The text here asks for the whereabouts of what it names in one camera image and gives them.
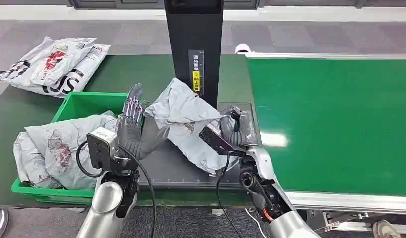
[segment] humanoid robot hand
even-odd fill
[[[117,118],[117,135],[119,144],[130,151],[138,160],[146,158],[153,150],[168,138],[169,128],[163,127],[149,140],[142,139],[143,116],[146,102],[141,102],[143,91],[141,84],[136,84],[129,91],[124,102],[123,112]],[[119,151],[120,156],[128,158]]]
[[[222,113],[229,115],[220,119],[220,128],[225,140],[240,147],[257,144],[251,112],[232,105]]]

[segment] black platform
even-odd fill
[[[230,103],[218,104],[218,110],[228,108]],[[251,110],[251,104],[236,104],[242,110]],[[143,138],[147,139],[158,132],[158,127],[152,117],[147,117],[143,127]],[[166,141],[146,157],[142,164],[152,178],[155,189],[216,189],[217,177],[210,177],[208,172],[198,168],[187,160],[183,153],[171,141]],[[240,190],[238,181],[239,164],[231,168],[224,175],[222,189]],[[147,188],[146,177],[140,172],[140,187]]]

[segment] red print on bag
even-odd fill
[[[53,69],[65,56],[66,54],[62,51],[52,52],[47,58],[47,62],[45,63],[45,69],[46,70]]]

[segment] gray plastic package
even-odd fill
[[[21,132],[13,145],[20,180],[41,188],[93,189],[96,178],[88,177],[77,166],[77,149],[86,135],[98,127],[115,131],[116,121],[112,112],[106,112],[25,127],[26,132]],[[87,171],[100,171],[92,167],[88,146],[80,152],[80,161]]]

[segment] plastic mailer bag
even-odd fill
[[[199,133],[208,124],[220,130],[220,118],[227,115],[221,115],[179,79],[172,79],[144,114],[154,117],[159,129],[168,126],[168,139],[190,162],[209,175],[215,176],[217,170],[225,167],[227,156],[218,155]]]
[[[22,182],[40,188],[93,189],[96,178],[85,175],[77,166],[76,152],[86,141],[86,135],[98,127],[115,131],[117,119],[111,111],[86,118],[65,120],[42,126],[25,127],[14,145],[13,153]],[[89,148],[80,152],[80,162],[90,173],[92,167]]]
[[[18,60],[0,79],[13,87],[63,98],[82,91],[110,45],[93,44],[96,38],[44,41]]]

